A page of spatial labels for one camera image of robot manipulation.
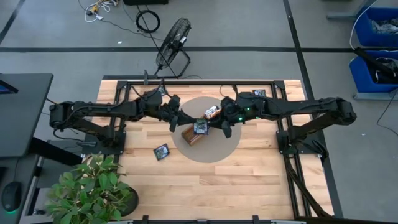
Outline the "dark desk screen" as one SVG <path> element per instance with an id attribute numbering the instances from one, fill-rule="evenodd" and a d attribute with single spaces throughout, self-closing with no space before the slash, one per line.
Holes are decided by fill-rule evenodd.
<path id="1" fill-rule="evenodd" d="M 2 94 L 17 94 L 19 90 L 7 82 L 0 80 L 0 95 Z"/>

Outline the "black desk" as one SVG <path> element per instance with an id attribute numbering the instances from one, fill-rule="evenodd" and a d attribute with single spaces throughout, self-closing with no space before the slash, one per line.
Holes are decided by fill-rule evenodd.
<path id="1" fill-rule="evenodd" d="M 39 156 L 29 154 L 29 146 L 39 122 L 53 74 L 0 74 L 0 80 L 18 89 L 14 94 L 0 94 L 0 224 L 18 224 L 29 192 Z M 21 183 L 21 204 L 11 212 L 1 204 L 5 186 Z"/>

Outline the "black equipment case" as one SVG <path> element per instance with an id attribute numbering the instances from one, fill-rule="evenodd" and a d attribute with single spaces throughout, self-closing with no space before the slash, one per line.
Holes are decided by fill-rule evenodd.
<path id="1" fill-rule="evenodd" d="M 155 4 L 168 4 L 169 0 L 123 0 L 123 3 L 128 6 L 136 5 L 155 5 Z"/>

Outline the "black plant pot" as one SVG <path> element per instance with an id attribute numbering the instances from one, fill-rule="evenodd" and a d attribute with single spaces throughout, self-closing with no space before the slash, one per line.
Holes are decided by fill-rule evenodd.
<path id="1" fill-rule="evenodd" d="M 130 198 L 126 202 L 126 208 L 123 211 L 121 211 L 122 217 L 131 214 L 139 204 L 139 196 L 137 192 L 131 187 L 129 188 L 129 191 L 130 191 Z"/>

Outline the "black computer mouse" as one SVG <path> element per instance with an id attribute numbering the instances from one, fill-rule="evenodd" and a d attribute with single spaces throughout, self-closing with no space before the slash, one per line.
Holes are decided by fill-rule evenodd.
<path id="1" fill-rule="evenodd" d="M 13 212 L 21 204 L 22 184 L 17 181 L 8 183 L 1 194 L 1 203 L 5 211 Z"/>

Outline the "green potted plant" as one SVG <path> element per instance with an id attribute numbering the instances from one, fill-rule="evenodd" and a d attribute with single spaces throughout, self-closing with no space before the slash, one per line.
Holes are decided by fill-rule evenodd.
<path id="1" fill-rule="evenodd" d="M 120 221 L 130 198 L 114 156 L 91 154 L 60 175 L 47 194 L 45 209 L 53 224 L 107 224 Z"/>

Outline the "blue storage bin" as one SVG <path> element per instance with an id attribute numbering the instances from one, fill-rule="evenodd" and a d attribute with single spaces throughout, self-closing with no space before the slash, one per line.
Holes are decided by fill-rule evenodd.
<path id="1" fill-rule="evenodd" d="M 359 43 L 368 47 L 397 47 L 398 34 L 376 32 L 372 21 L 382 22 L 398 19 L 398 8 L 371 7 L 357 21 L 355 31 Z"/>
<path id="2" fill-rule="evenodd" d="M 365 50 L 383 65 L 393 69 L 394 77 L 376 71 L 357 55 L 349 65 L 358 93 L 388 93 L 398 89 L 398 50 Z"/>

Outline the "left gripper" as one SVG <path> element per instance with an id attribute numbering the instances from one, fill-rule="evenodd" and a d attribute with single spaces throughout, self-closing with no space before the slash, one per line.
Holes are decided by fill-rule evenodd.
<path id="1" fill-rule="evenodd" d="M 178 115 L 180 125 L 193 124 L 197 121 L 196 118 L 186 114 L 183 110 L 179 111 L 179 108 L 180 98 L 177 95 L 171 96 L 169 102 L 162 107 L 161 118 L 170 124 L 169 130 L 171 132 L 174 132 L 178 125 Z"/>

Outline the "black stand bar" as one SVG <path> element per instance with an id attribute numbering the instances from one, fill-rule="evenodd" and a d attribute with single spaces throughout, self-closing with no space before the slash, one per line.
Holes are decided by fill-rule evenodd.
<path id="1" fill-rule="evenodd" d="M 394 77 L 396 75 L 395 71 L 381 62 L 377 61 L 374 57 L 369 55 L 365 50 L 360 47 L 354 49 L 354 53 L 364 59 L 370 66 L 372 66 L 376 71 L 382 72 L 385 75 Z"/>

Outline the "round beige mat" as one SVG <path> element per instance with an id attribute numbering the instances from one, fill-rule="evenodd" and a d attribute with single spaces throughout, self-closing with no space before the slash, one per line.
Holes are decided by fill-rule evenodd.
<path id="1" fill-rule="evenodd" d="M 201 96 L 188 100 L 181 106 L 181 109 L 191 117 L 199 118 L 205 114 L 207 109 L 215 105 L 219 106 L 220 103 L 220 99 Z M 172 133 L 172 139 L 176 148 L 185 157 L 196 162 L 211 163 L 227 158 L 238 147 L 242 134 L 241 123 L 231 128 L 230 138 L 226 138 L 222 130 L 210 128 L 207 135 L 201 135 L 193 145 L 189 145 L 182 136 L 182 132 L 189 127 L 189 124 L 176 127 Z"/>

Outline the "black floor fan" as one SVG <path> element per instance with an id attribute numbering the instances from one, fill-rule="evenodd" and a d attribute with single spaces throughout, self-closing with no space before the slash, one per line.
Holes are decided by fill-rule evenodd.
<path id="1" fill-rule="evenodd" d="M 160 70 L 163 70 L 165 68 L 171 69 L 171 63 L 180 52 L 183 53 L 183 55 L 187 59 L 184 68 L 178 75 L 172 72 L 173 75 L 171 77 L 164 78 L 180 78 L 184 74 L 191 62 L 189 55 L 184 50 L 184 45 L 187 41 L 187 36 L 191 28 L 191 23 L 186 18 L 179 18 L 172 26 L 171 30 L 169 31 L 162 45 L 160 46 L 160 49 L 158 50 L 157 58 L 155 61 L 157 64 L 155 76 Z"/>

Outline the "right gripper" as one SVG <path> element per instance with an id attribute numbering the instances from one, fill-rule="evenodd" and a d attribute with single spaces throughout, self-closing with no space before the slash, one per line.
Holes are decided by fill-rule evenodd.
<path id="1" fill-rule="evenodd" d="M 230 98 L 225 97 L 221 100 L 221 118 L 211 118 L 208 120 L 208 126 L 211 128 L 222 129 L 226 138 L 232 135 L 231 127 L 236 123 L 245 123 L 244 110 Z"/>

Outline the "grey desk leg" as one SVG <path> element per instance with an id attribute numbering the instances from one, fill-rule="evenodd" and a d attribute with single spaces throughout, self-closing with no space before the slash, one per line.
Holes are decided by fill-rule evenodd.
<path id="1" fill-rule="evenodd" d="M 327 19 L 356 19 L 365 9 L 371 7 L 378 0 L 360 0 L 361 4 L 353 12 L 329 12 Z"/>

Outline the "wooden tea organizer box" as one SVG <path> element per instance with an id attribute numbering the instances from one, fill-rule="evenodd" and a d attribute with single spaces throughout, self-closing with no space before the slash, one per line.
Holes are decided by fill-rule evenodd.
<path id="1" fill-rule="evenodd" d="M 209 120 L 206 118 L 205 114 L 201 116 L 199 119 Z M 206 135 L 196 135 L 193 133 L 193 124 L 182 132 L 182 137 L 190 146 L 192 146 L 194 143 L 196 143 L 200 138 L 204 136 Z"/>

